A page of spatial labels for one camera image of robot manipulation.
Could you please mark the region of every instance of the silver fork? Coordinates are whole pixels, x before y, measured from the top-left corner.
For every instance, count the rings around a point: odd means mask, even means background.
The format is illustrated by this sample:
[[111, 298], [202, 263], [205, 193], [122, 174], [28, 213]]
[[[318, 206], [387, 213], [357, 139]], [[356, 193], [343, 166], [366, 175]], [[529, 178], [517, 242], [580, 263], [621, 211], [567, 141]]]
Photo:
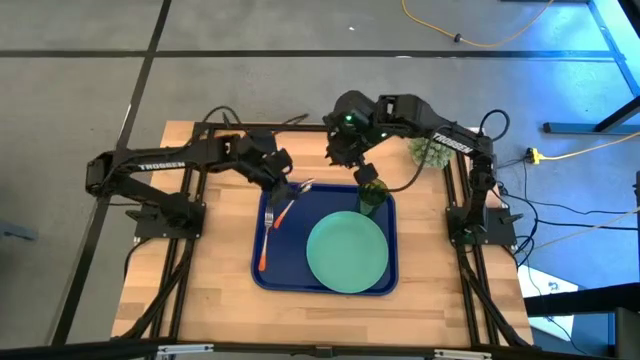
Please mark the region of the silver fork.
[[269, 230], [273, 225], [273, 207], [267, 205], [264, 211], [264, 240], [262, 241], [262, 254], [260, 254], [260, 263], [258, 264], [258, 270], [265, 271], [267, 269], [267, 239], [269, 237]]

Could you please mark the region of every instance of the green plate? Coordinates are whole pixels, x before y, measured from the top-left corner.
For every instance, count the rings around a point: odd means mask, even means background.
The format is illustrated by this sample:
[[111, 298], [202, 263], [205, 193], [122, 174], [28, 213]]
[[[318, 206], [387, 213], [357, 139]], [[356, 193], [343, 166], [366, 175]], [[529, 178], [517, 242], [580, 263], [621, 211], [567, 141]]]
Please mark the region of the green plate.
[[340, 211], [325, 216], [311, 230], [307, 262], [329, 289], [354, 294], [373, 286], [389, 261], [387, 239], [368, 217]]

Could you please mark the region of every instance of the green cup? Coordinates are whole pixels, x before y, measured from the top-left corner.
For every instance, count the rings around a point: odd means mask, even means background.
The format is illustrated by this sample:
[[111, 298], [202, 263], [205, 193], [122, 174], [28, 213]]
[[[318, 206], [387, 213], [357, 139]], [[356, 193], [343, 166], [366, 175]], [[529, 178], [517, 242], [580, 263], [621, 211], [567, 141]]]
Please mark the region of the green cup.
[[372, 218], [380, 205], [389, 197], [387, 185], [376, 179], [365, 185], [358, 185], [358, 212]]

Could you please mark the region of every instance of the yellow cable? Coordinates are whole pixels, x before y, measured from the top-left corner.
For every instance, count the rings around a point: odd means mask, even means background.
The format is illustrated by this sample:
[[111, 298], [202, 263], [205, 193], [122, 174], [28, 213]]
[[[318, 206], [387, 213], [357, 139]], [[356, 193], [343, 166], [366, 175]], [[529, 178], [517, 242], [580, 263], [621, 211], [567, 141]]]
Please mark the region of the yellow cable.
[[629, 136], [625, 136], [622, 139], [616, 140], [616, 141], [612, 141], [606, 144], [602, 144], [602, 145], [598, 145], [598, 146], [594, 146], [592, 148], [588, 148], [588, 149], [584, 149], [584, 150], [580, 150], [580, 151], [576, 151], [576, 152], [572, 152], [572, 153], [568, 153], [568, 154], [564, 154], [564, 155], [560, 155], [560, 156], [544, 156], [542, 154], [540, 154], [540, 160], [562, 160], [562, 159], [566, 159], [572, 156], [576, 156], [576, 155], [580, 155], [580, 154], [584, 154], [587, 153], [589, 151], [593, 151], [593, 150], [598, 150], [598, 149], [602, 149], [603, 147], [607, 147], [609, 145], [615, 145], [615, 144], [619, 144], [623, 141], [627, 141], [631, 138], [634, 138], [636, 136], [640, 135], [640, 131], [638, 131], [637, 133], [631, 134]]
[[615, 219], [609, 220], [609, 221], [607, 221], [607, 222], [606, 222], [606, 223], [604, 223], [604, 224], [596, 225], [596, 226], [590, 227], [590, 228], [588, 228], [588, 229], [585, 229], [585, 230], [582, 230], [582, 231], [578, 231], [578, 232], [575, 232], [575, 233], [573, 233], [573, 234], [569, 234], [569, 235], [563, 236], [563, 237], [558, 238], [558, 239], [555, 239], [555, 240], [551, 240], [551, 241], [549, 241], [548, 243], [542, 244], [542, 245], [540, 245], [540, 246], [536, 246], [536, 247], [534, 248], [534, 250], [538, 250], [538, 249], [543, 248], [543, 247], [545, 247], [545, 246], [549, 246], [549, 245], [551, 245], [551, 244], [557, 243], [558, 241], [567, 240], [567, 239], [572, 238], [572, 237], [574, 237], [574, 236], [582, 235], [582, 234], [584, 234], [584, 233], [588, 233], [588, 232], [591, 232], [591, 231], [593, 231], [593, 230], [597, 230], [597, 229], [599, 229], [599, 228], [601, 228], [601, 227], [603, 227], [603, 226], [607, 226], [607, 225], [609, 225], [609, 224], [611, 224], [611, 223], [614, 223], [614, 222], [616, 222], [616, 221], [618, 221], [618, 220], [620, 220], [620, 219], [622, 219], [622, 218], [625, 218], [625, 217], [627, 217], [627, 216], [629, 216], [629, 215], [633, 215], [633, 214], [637, 213], [638, 211], [640, 211], [640, 206], [638, 206], [635, 210], [631, 210], [631, 211], [629, 211], [628, 213], [626, 213], [626, 214], [624, 214], [624, 215], [620, 215], [620, 216], [618, 216], [618, 217], [617, 217], [617, 218], [615, 218]]
[[[543, 14], [543, 13], [544, 13], [548, 8], [549, 8], [549, 6], [551, 6], [551, 4], [553, 4], [553, 1], [554, 1], [554, 0], [549, 0], [549, 2], [547, 3], [547, 5], [546, 5], [546, 6], [545, 6], [545, 7], [544, 7], [544, 8], [543, 8], [539, 13], [538, 13], [538, 15], [536, 15], [533, 19], [531, 19], [531, 21], [529, 21], [529, 23], [528, 23], [527, 25], [525, 25], [525, 26], [524, 26], [522, 29], [520, 29], [520, 31], [518, 31], [517, 33], [515, 33], [515, 34], [513, 34], [513, 35], [509, 36], [508, 38], [506, 38], [506, 39], [504, 39], [504, 40], [498, 41], [498, 42], [493, 43], [493, 44], [479, 44], [479, 43], [473, 42], [473, 41], [471, 41], [471, 40], [467, 40], [467, 39], [464, 39], [464, 38], [460, 37], [460, 41], [461, 41], [461, 42], [463, 42], [463, 43], [465, 43], [465, 44], [469, 44], [469, 45], [476, 46], [476, 47], [482, 47], [482, 48], [492, 48], [492, 47], [498, 47], [498, 46], [500, 46], [500, 45], [506, 44], [506, 43], [508, 43], [509, 41], [511, 41], [511, 40], [513, 40], [513, 39], [517, 38], [518, 36], [522, 35], [522, 33], [524, 33], [525, 31], [527, 31], [527, 29], [528, 29], [529, 27], [531, 27], [531, 25], [533, 25], [533, 23], [534, 23], [534, 22], [536, 22], [536, 20], [538, 20], [538, 18], [539, 18], [539, 17], [540, 17], [540, 16], [541, 16], [541, 15], [542, 15], [542, 14]], [[437, 26], [435, 26], [435, 25], [429, 24], [428, 22], [423, 21], [423, 20], [420, 20], [420, 19], [418, 19], [417, 17], [415, 17], [415, 16], [411, 15], [411, 13], [409, 12], [409, 10], [407, 10], [407, 4], [406, 4], [405, 2], [406, 2], [406, 0], [402, 0], [402, 10], [404, 10], [404, 13], [405, 13], [405, 14], [406, 14], [406, 15], [407, 15], [411, 20], [413, 20], [413, 21], [417, 22], [417, 23], [418, 23], [418, 24], [420, 24], [420, 25], [424, 25], [424, 26], [426, 26], [426, 27], [428, 27], [428, 28], [430, 28], [430, 29], [433, 29], [433, 30], [435, 30], [435, 31], [438, 31], [439, 33], [444, 34], [444, 35], [446, 35], [446, 36], [448, 36], [448, 37], [450, 37], [450, 38], [452, 38], [452, 39], [454, 39], [454, 40], [455, 40], [456, 35], [454, 35], [454, 34], [452, 34], [452, 33], [448, 32], [448, 31], [446, 31], [446, 30], [444, 30], [444, 29], [441, 29], [441, 28], [439, 28], [439, 27], [437, 27]]]

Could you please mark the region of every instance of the green plant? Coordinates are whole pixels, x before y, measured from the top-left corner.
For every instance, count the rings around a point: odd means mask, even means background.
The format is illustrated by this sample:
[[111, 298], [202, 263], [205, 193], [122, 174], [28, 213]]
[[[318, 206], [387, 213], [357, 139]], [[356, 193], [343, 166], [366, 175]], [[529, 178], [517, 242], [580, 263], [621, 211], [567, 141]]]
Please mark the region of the green plant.
[[429, 139], [424, 138], [411, 139], [411, 141], [409, 141], [409, 153], [411, 154], [413, 162], [415, 162], [416, 165], [420, 165], [422, 157], [426, 151], [427, 158], [424, 165], [427, 167], [443, 169], [447, 166], [449, 160], [453, 156], [453, 150], [434, 141], [431, 142], [429, 149], [427, 149], [428, 142]]

